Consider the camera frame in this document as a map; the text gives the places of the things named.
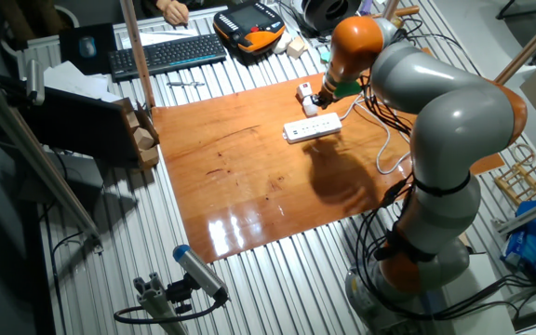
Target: wooden tabletop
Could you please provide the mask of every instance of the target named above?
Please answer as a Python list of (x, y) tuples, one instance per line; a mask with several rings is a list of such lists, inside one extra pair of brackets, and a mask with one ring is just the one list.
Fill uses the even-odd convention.
[[(296, 87), (310, 82), (318, 89), (322, 76), (154, 109), (185, 232), (204, 261), (374, 208), (383, 192), (410, 173), (408, 159), (389, 175), (378, 172), (375, 158), (386, 132), (356, 107), (339, 134), (296, 144), (283, 139), (283, 125), (305, 117)], [(352, 101), (344, 99), (319, 113), (343, 115)], [(408, 150), (393, 132), (382, 168), (393, 166)], [(496, 154), (472, 170), (502, 165)]]

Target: white power strip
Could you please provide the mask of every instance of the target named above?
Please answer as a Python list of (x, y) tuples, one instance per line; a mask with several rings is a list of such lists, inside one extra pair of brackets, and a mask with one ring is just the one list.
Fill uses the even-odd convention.
[(341, 131), (341, 128), (339, 116), (330, 113), (285, 124), (283, 138), (292, 144), (333, 134)]

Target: paper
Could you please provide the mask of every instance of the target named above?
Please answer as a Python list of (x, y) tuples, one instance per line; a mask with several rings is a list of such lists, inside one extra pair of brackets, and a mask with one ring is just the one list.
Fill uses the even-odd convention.
[[(157, 43), (176, 41), (182, 38), (197, 36), (196, 29), (183, 29), (170, 32), (149, 32), (140, 33), (140, 40), (143, 46), (149, 46)], [(131, 48), (129, 37), (121, 39), (123, 49)]]
[(70, 61), (45, 70), (45, 86), (84, 97), (114, 102), (121, 99), (109, 93), (106, 74), (83, 75)]

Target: keyboard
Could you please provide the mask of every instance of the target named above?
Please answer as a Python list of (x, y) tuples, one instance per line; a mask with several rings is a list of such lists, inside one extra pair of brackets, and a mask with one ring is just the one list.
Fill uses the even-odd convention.
[[(144, 55), (150, 75), (223, 61), (227, 56), (214, 33), (146, 46)], [(109, 61), (115, 83), (140, 77), (131, 49), (109, 52)]]

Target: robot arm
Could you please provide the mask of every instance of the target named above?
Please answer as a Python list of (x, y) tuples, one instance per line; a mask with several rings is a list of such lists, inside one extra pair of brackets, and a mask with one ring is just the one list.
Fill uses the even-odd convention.
[(468, 267), (457, 238), (475, 219), (480, 189), (469, 168), (514, 142), (524, 129), (524, 101), (506, 87), (395, 41), (387, 20), (353, 17), (332, 34), (331, 59), (315, 95), (326, 108), (343, 98), (342, 84), (370, 69), (370, 84), (386, 105), (417, 114), (410, 136), (413, 193), (371, 270), (391, 301), (440, 288)]

